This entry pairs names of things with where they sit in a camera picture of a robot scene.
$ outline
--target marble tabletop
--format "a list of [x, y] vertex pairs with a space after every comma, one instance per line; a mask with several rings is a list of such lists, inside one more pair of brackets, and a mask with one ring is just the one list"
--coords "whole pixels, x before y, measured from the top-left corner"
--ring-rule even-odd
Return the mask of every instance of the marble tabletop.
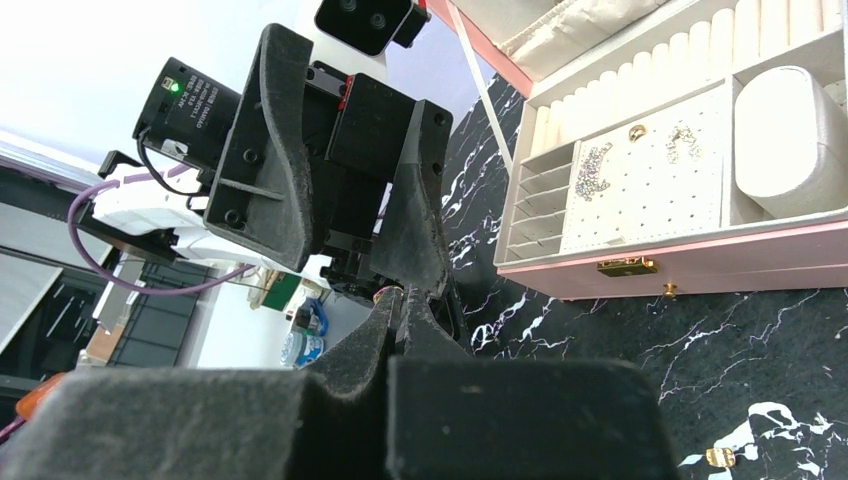
[[[524, 99], [499, 77], [489, 92], [512, 149]], [[442, 215], [476, 355], [634, 363], [682, 478], [848, 478], [848, 289], [561, 302], [508, 281], [492, 265], [506, 171], [479, 102], [455, 121]], [[738, 464], [710, 467], [713, 446]]]

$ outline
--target gold latch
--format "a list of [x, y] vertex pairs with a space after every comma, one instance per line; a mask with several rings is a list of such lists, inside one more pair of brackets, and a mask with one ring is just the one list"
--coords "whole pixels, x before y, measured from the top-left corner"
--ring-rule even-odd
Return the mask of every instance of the gold latch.
[[598, 262], [598, 271], [608, 277], [632, 277], [657, 273], [659, 266], [645, 257], [617, 258]]

